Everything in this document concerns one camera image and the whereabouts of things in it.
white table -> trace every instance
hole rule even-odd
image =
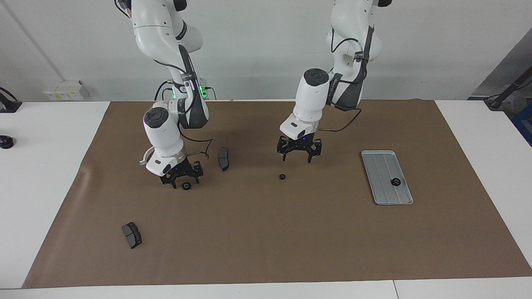
[[[0,114],[0,134],[17,138],[0,151],[2,298],[532,298],[532,278],[372,281],[315,284],[84,287],[16,290],[79,169],[108,102],[25,103]],[[507,117],[482,102],[438,101],[529,264],[532,264],[532,148]]]

black stand base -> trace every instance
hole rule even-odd
[[[286,154],[292,151],[305,151],[309,154],[307,161],[310,163],[312,157],[321,155],[321,139],[314,139],[314,133],[305,135],[298,140],[279,137],[277,152],[282,154],[282,160],[286,161]]]
[[[199,161],[190,164],[188,158],[186,158],[183,162],[168,171],[165,176],[161,177],[161,182],[163,185],[171,184],[174,189],[177,189],[176,179],[187,176],[195,178],[196,183],[200,183],[199,177],[203,176],[203,168]]]
[[[21,105],[22,102],[12,102],[9,109],[0,109],[0,113],[15,113]]]

green light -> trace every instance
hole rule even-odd
[[[201,92],[201,96],[203,98],[207,98],[208,94],[207,94],[207,91],[205,90],[205,88],[203,86],[199,86],[199,92]]]

metal tray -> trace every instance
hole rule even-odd
[[[363,151],[373,198],[379,205],[413,204],[403,171],[392,151]]]

black metal pole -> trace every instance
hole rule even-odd
[[[501,95],[496,99],[487,99],[484,102],[488,105],[490,110],[497,110],[501,107],[502,102],[507,99],[514,91],[521,87],[528,78],[532,77],[532,67],[529,67],[519,79],[517,79],[512,85],[510,85]]]

